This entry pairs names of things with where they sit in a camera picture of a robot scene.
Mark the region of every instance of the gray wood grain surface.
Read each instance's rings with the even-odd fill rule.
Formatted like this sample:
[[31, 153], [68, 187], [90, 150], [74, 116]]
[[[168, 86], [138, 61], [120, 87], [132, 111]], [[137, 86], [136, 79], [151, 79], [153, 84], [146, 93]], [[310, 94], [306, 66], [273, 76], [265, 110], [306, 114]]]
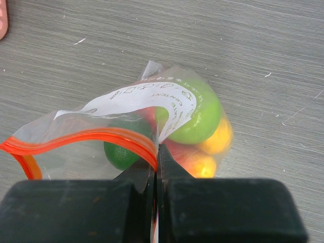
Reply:
[[[282, 181], [311, 242], [323, 242], [321, 0], [8, 0], [8, 8], [1, 142], [46, 113], [133, 82], [148, 60], [179, 64], [213, 86], [235, 129], [218, 176]], [[1, 151], [0, 199], [22, 179]]]

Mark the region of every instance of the transparent bag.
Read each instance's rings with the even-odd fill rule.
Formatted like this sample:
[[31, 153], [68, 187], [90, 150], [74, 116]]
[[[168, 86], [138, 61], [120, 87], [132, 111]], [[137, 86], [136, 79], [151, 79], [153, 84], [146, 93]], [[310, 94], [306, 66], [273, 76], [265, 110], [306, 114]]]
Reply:
[[139, 81], [24, 125], [0, 149], [28, 179], [113, 179], [139, 157], [157, 169], [165, 143], [196, 178], [215, 176], [233, 138], [213, 89], [195, 72], [149, 61]]

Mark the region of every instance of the green fruit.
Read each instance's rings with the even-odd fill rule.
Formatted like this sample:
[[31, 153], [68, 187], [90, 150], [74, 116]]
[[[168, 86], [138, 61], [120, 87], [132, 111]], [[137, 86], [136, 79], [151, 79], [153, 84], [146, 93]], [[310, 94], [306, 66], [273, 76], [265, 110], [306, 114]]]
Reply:
[[[213, 89], [200, 80], [183, 80], [177, 83], [192, 91], [197, 100], [197, 108], [191, 120], [171, 133], [168, 138], [182, 144], [198, 144], [210, 138], [218, 127], [222, 116], [222, 105]], [[155, 119], [160, 131], [167, 122], [169, 113], [165, 108], [155, 109]]]
[[[129, 129], [153, 139], [151, 126], [139, 115], [127, 116], [127, 119], [115, 120], [110, 126]], [[103, 145], [107, 159], [118, 170], [126, 170], [140, 158], [137, 154], [116, 144], [104, 142]]]

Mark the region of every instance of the white scratch mark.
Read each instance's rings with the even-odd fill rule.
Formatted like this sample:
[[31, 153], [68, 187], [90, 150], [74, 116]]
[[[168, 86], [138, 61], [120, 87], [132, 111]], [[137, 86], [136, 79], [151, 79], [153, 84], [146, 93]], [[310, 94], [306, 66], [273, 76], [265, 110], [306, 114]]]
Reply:
[[79, 42], [77, 42], [77, 43], [74, 43], [73, 45], [77, 45], [77, 44], [79, 44], [79, 43], [81, 43], [81, 42], [83, 42], [84, 40], [85, 40], [86, 38], [83, 38], [82, 40], [80, 40]]
[[288, 121], [288, 120], [290, 120], [291, 118], [293, 118], [295, 115], [297, 115], [299, 112], [301, 112], [303, 109], [305, 109], [305, 107], [303, 107], [303, 108], [301, 108], [299, 111], [297, 111], [295, 114], [293, 114], [291, 117], [289, 117], [288, 119], [286, 119], [285, 120], [285, 122], [286, 121]]
[[314, 99], [316, 99], [321, 93], [323, 93], [323, 91], [324, 91], [324, 89], [318, 94], [318, 95], [316, 95], [315, 97], [314, 97]]

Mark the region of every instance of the pink object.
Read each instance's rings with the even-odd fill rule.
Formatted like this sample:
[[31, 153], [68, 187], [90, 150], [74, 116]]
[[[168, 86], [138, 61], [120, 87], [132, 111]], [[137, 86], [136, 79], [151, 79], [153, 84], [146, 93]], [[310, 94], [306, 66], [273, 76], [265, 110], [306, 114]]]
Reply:
[[6, 0], [0, 0], [0, 39], [2, 39], [8, 30], [8, 14]]

